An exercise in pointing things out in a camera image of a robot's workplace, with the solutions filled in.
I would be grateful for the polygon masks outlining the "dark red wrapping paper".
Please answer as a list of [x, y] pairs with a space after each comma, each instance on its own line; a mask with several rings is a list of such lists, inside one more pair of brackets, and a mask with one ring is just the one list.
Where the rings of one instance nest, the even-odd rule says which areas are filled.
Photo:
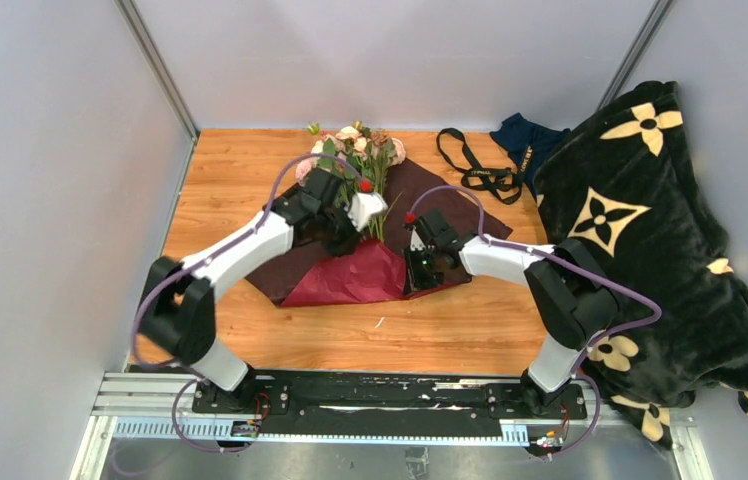
[[388, 171], [384, 197], [392, 208], [385, 241], [363, 241], [347, 256], [332, 257], [319, 243], [296, 248], [246, 277], [278, 307], [369, 304], [405, 300], [403, 249], [409, 232], [403, 219], [425, 191], [445, 181], [411, 160]]

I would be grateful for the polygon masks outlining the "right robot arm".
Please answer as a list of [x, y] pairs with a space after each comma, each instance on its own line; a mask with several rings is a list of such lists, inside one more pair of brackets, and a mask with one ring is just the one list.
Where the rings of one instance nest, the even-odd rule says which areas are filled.
[[601, 284], [603, 270], [579, 242], [509, 244], [476, 233], [459, 234], [431, 210], [407, 214], [406, 293], [444, 284], [451, 272], [497, 278], [527, 288], [546, 330], [539, 354], [522, 373], [514, 402], [534, 417], [561, 405], [561, 395], [590, 340], [619, 313], [618, 296]]

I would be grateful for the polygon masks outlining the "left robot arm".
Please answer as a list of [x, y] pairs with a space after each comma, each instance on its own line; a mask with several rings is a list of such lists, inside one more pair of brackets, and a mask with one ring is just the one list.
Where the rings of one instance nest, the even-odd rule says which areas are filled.
[[338, 175], [315, 169], [225, 239], [181, 260], [155, 260], [134, 334], [218, 388], [218, 400], [229, 411], [248, 411], [256, 400], [256, 373], [218, 336], [216, 304], [240, 280], [293, 249], [320, 242], [334, 257], [352, 253], [370, 221], [388, 206], [368, 181], [338, 203], [343, 185]]

